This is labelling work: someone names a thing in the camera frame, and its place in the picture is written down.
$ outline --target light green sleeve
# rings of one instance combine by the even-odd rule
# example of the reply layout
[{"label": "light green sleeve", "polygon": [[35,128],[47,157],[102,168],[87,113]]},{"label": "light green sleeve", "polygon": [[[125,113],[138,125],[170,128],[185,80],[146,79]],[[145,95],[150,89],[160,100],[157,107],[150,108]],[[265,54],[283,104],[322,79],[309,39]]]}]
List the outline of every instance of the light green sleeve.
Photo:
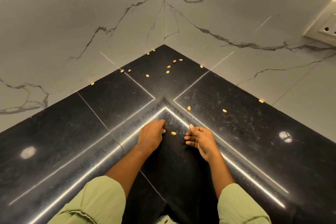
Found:
[{"label": "light green sleeve", "polygon": [[238,184],[226,186],[218,200],[220,224],[270,224],[268,214]]},{"label": "light green sleeve", "polygon": [[125,205],[120,183],[100,176],[89,181],[48,224],[120,224]]}]

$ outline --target black countertop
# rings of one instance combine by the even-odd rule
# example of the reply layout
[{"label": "black countertop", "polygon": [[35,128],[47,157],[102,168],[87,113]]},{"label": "black countertop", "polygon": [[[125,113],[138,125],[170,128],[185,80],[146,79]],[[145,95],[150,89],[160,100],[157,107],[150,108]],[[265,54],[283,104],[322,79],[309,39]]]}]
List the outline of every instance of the black countertop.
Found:
[{"label": "black countertop", "polygon": [[336,222],[335,143],[165,45],[121,69],[0,133],[1,223],[48,222],[157,118],[168,133],[137,176],[123,223],[151,223],[167,207],[181,223],[218,221],[208,165],[184,143],[189,123],[214,132],[272,223]]}]

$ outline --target wall socket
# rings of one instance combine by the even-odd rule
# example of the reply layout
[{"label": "wall socket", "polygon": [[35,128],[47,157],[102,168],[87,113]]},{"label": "wall socket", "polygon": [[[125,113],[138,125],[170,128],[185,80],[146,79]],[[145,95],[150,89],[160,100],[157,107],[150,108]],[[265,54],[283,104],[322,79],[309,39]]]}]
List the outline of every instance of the wall socket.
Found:
[{"label": "wall socket", "polygon": [[336,0],[326,6],[304,35],[336,46]]},{"label": "wall socket", "polygon": [[333,14],[320,28],[319,32],[336,37],[336,14]]}]

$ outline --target marble wall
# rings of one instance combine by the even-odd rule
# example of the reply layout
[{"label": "marble wall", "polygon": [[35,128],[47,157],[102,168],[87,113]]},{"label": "marble wall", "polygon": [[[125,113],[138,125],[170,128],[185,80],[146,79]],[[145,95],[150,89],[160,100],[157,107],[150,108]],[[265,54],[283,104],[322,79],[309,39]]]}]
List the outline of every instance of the marble wall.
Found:
[{"label": "marble wall", "polygon": [[336,47],[302,37],[331,0],[165,0],[165,44],[336,141]]},{"label": "marble wall", "polygon": [[162,45],[163,1],[1,0],[0,131]]}]

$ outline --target sleeve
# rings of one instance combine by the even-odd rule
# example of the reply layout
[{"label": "sleeve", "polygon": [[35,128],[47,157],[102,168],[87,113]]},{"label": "sleeve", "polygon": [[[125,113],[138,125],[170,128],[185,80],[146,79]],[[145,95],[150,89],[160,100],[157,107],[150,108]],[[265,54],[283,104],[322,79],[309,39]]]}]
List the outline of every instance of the sleeve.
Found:
[{"label": "sleeve", "polygon": [[121,185],[100,176],[88,182],[48,224],[120,224],[125,205]]},{"label": "sleeve", "polygon": [[268,214],[238,184],[226,186],[218,200],[220,224],[270,224]]}]

